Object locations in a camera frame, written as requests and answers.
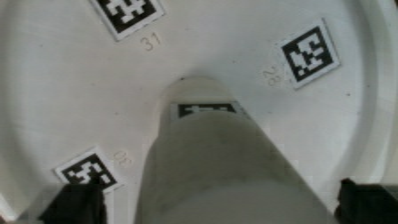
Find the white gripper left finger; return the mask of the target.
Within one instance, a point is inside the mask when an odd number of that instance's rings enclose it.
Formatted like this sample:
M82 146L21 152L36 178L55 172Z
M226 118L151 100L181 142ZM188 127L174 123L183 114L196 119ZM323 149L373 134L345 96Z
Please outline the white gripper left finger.
M101 186L68 184L39 215L44 224L108 224Z

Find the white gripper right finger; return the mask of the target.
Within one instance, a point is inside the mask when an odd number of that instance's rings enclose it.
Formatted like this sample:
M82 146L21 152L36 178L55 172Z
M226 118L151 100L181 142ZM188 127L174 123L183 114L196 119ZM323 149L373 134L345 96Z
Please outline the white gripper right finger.
M398 224L398 185L341 180L334 217L339 224Z

